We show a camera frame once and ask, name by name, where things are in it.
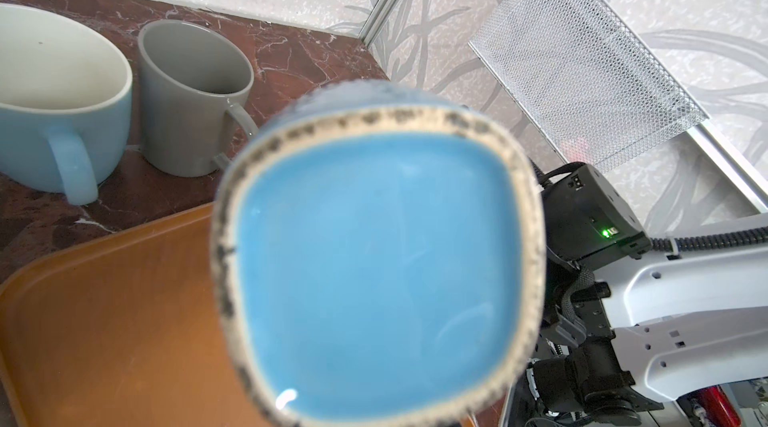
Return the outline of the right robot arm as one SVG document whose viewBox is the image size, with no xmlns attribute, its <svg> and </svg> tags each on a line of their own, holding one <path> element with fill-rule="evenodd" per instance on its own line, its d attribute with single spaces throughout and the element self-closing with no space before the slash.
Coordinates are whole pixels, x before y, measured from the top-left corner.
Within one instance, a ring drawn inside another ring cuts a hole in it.
<svg viewBox="0 0 768 427">
<path fill-rule="evenodd" d="M 542 336 L 566 353 L 534 363 L 555 412 L 606 418 L 767 373 L 767 217 L 653 238 L 593 166 L 538 172 L 547 284 Z"/>
</svg>

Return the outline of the blue speckled mug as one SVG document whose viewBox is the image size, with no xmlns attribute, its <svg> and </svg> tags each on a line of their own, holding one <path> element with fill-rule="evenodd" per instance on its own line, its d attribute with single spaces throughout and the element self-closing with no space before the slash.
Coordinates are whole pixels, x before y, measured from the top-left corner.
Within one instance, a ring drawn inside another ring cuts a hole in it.
<svg viewBox="0 0 768 427">
<path fill-rule="evenodd" d="M 525 376 L 545 223 L 492 118 L 384 80 L 314 89 L 226 169 L 211 216 L 221 328 L 275 426 L 444 426 Z"/>
</svg>

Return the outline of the light blue mug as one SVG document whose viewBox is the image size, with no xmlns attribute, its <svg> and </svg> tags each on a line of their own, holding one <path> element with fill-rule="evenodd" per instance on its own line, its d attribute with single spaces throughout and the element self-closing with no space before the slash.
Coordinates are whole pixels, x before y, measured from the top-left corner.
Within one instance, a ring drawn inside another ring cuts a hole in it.
<svg viewBox="0 0 768 427">
<path fill-rule="evenodd" d="M 2 174 L 72 205 L 94 202 L 127 144 L 132 84 L 126 56 L 95 30 L 2 4 Z"/>
</svg>

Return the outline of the grey mug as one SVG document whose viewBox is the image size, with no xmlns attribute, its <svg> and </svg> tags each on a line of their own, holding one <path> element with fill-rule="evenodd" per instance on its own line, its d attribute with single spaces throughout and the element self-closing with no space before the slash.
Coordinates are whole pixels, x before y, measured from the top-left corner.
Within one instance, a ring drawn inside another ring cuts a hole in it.
<svg viewBox="0 0 768 427">
<path fill-rule="evenodd" d="M 245 109 L 249 59 L 221 34 L 181 20 L 145 25 L 138 49 L 143 156 L 179 177 L 226 168 L 235 129 L 247 139 L 258 132 Z"/>
</svg>

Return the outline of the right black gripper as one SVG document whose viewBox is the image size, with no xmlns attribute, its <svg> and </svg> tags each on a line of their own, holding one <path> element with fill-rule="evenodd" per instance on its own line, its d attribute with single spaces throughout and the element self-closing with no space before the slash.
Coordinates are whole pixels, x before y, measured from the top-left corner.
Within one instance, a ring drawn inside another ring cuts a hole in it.
<svg viewBox="0 0 768 427">
<path fill-rule="evenodd" d="M 597 281 L 586 267 L 546 264 L 546 284 L 540 335 L 548 341 L 579 347 L 588 338 L 614 337 L 602 301 L 611 295 L 606 282 Z"/>
</svg>

